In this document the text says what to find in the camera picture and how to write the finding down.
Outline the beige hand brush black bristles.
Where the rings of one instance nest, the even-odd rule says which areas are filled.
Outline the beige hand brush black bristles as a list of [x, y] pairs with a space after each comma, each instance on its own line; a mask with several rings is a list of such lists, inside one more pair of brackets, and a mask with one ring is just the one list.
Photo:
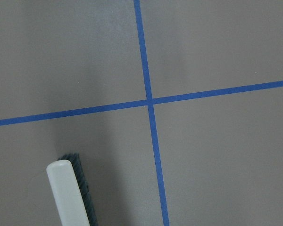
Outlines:
[[48, 175], [63, 226], [97, 226], [98, 220], [80, 155], [68, 153], [50, 163]]

